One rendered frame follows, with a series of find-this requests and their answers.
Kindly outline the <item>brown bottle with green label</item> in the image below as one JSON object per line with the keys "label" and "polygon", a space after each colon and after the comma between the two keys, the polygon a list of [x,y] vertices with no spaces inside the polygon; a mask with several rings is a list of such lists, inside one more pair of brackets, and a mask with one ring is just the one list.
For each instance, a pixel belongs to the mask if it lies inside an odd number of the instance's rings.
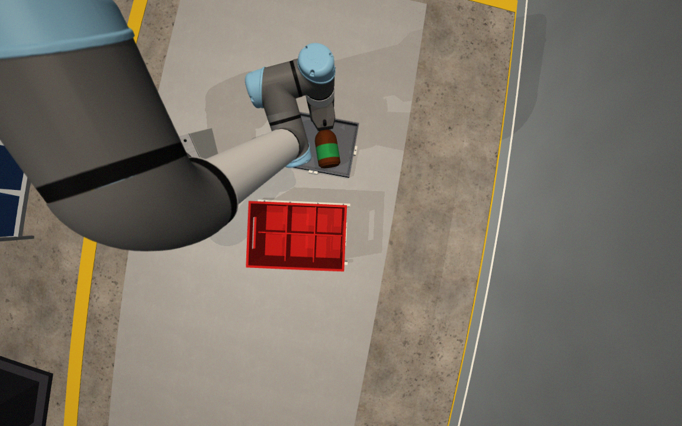
{"label": "brown bottle with green label", "polygon": [[334,132],[322,130],[315,137],[315,149],[320,168],[339,166],[339,149]]}

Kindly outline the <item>red plastic crate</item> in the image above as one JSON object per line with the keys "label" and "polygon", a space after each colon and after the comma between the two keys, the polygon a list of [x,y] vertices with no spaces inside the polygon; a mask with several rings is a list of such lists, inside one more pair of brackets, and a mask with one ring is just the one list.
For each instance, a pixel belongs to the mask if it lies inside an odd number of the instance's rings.
{"label": "red plastic crate", "polygon": [[344,272],[346,215],[347,205],[249,201],[246,267]]}

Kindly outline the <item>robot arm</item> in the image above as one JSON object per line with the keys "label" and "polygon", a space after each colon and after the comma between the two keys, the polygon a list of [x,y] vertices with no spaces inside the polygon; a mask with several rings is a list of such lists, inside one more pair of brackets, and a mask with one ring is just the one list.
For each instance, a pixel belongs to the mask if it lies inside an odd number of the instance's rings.
{"label": "robot arm", "polygon": [[0,140],[77,234],[178,249],[219,232],[282,168],[311,161],[296,99],[332,95],[334,56],[311,43],[248,73],[271,132],[203,159],[186,153],[134,36],[113,0],[0,0]]}

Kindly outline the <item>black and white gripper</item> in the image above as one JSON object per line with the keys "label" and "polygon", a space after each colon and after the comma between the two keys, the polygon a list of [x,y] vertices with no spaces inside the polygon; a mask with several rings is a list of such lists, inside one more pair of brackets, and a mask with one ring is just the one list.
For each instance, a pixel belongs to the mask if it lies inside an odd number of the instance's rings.
{"label": "black and white gripper", "polygon": [[306,100],[310,112],[311,122],[313,122],[318,132],[322,130],[331,131],[335,121],[334,90],[328,99],[315,101],[306,95]]}

